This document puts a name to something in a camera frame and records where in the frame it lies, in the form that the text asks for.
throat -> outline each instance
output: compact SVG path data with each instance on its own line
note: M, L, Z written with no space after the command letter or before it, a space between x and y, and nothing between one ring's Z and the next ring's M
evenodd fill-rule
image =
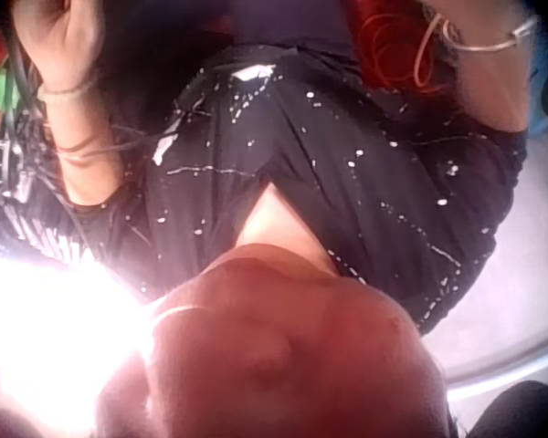
M272 183L260 195L237 239L236 247L274 245L311 262L319 270L339 276L319 239Z

silver bangle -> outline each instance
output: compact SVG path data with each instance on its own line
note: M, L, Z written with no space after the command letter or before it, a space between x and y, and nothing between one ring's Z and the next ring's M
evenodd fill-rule
M516 47L522 43L522 41L533 34L536 25L538 24L538 17L531 16L521 26L515 28L508 34L508 40L492 46L467 46L462 42L457 41L451 34L450 20L445 20L442 25L442 35L445 38L447 44L460 52L485 52L495 53L505 50L506 48Z

black shirt with white paint splatter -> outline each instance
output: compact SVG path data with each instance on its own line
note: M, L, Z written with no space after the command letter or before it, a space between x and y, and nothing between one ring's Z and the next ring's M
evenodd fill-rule
M274 183L340 273L423 333L490 257L525 159L523 134L453 99L366 89L336 60L276 47L207 62L167 132L138 182L81 214L98 258L150 300L231 249Z

hand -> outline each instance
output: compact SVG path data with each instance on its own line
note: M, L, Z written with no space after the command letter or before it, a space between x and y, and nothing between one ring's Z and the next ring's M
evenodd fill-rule
M102 0L14 0L12 17L47 91L89 80L104 38Z
M526 17L525 9L519 0L419 1L434 8L453 24L467 24L475 21L483 25L488 23L521 23Z

bracelet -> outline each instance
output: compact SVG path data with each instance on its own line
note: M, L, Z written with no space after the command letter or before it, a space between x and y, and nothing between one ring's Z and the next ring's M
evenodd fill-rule
M506 48L518 46L523 39L533 34L536 25L538 24L538 17L531 16L528 18L521 26L512 30L508 37L507 41L504 41L493 46L466 46L458 42L451 34L451 23L449 20L445 20L445 23L442 25L442 35L445 38L447 44L458 51L461 52L485 52L485 53L495 53L505 50Z
M83 85L75 87L67 91L56 91L49 92L45 91L45 84L42 84L38 88L37 99L50 104L65 103L77 98L80 98L85 93L90 91L98 83L97 75L94 75L90 80L88 80Z

